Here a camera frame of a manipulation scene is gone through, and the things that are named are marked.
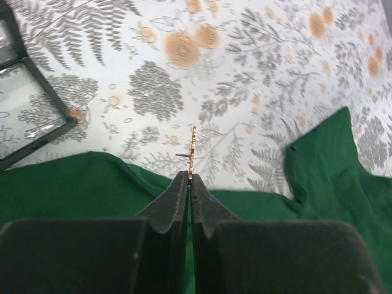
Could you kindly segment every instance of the copper wire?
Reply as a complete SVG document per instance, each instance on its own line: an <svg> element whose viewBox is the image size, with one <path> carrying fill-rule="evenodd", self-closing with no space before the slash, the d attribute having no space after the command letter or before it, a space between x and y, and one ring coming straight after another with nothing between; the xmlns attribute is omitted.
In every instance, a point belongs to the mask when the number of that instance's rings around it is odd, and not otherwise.
<svg viewBox="0 0 392 294"><path fill-rule="evenodd" d="M189 158L189 180L192 179L192 174L194 171L194 153L195 153L195 146L196 146L196 127L192 129L192 140L190 141L190 153L189 154L179 154L177 156L181 157L188 157Z"/></svg>

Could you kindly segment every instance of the black frame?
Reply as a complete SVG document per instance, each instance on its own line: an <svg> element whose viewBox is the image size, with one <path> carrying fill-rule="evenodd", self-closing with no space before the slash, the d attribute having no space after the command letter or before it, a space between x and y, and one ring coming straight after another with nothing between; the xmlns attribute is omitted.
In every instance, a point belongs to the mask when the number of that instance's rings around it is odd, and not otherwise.
<svg viewBox="0 0 392 294"><path fill-rule="evenodd" d="M243 221L199 175L188 183L180 171L134 217L9 222L0 230L0 293L184 294L192 229L193 293L368 294L371 286L386 294L351 225Z"/></svg>
<svg viewBox="0 0 392 294"><path fill-rule="evenodd" d="M65 123L62 126L52 130L51 132L31 142L25 147L22 147L7 157L0 159L0 171L2 171L74 128L77 125L77 120L70 115L69 109L62 102L60 97L56 94L54 89L49 85L48 81L28 56L26 47L18 30L15 16L12 12L12 9L8 6L5 0L0 0L0 20L5 21L10 38L12 39L13 49L17 54L16 58L6 61L3 65L1 65L0 71L10 66L17 65L18 63L22 63L28 69L30 74L36 79L36 81L51 100L51 103L53 103L53 105L58 109L65 120Z"/></svg>

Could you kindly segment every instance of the green felt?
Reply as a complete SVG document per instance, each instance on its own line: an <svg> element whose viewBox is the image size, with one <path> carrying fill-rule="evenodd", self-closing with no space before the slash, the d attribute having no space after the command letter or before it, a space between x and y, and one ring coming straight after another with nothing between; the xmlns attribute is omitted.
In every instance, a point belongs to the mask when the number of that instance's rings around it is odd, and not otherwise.
<svg viewBox="0 0 392 294"><path fill-rule="evenodd" d="M358 162L347 108L288 148L285 172L296 201L263 192L211 193L248 221L326 219L352 224L392 293L392 180L370 175ZM3 171L0 227L30 217L133 216L169 183L115 156L94 152ZM191 240L189 228L186 293L194 293Z"/></svg>

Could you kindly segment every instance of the floral tablecloth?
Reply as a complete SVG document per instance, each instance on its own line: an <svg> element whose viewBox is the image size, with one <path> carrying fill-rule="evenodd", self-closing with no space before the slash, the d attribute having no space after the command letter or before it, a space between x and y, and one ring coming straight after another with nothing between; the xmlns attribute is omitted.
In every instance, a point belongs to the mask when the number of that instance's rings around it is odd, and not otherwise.
<svg viewBox="0 0 392 294"><path fill-rule="evenodd" d="M290 196L284 148L344 105L360 161L392 168L392 39L380 0L8 0L79 125L17 166L105 151L169 177L197 126L213 188ZM30 127L50 113L34 103ZM17 139L0 109L0 156Z"/></svg>

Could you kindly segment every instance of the clear plastic lid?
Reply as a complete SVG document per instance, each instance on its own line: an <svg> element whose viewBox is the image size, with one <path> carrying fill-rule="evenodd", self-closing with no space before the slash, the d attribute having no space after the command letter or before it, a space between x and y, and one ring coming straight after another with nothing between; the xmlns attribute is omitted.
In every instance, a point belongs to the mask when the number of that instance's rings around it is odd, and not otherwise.
<svg viewBox="0 0 392 294"><path fill-rule="evenodd" d="M0 71L0 159L65 123L24 64Z"/></svg>
<svg viewBox="0 0 392 294"><path fill-rule="evenodd" d="M4 20L0 20L0 64L17 57Z"/></svg>

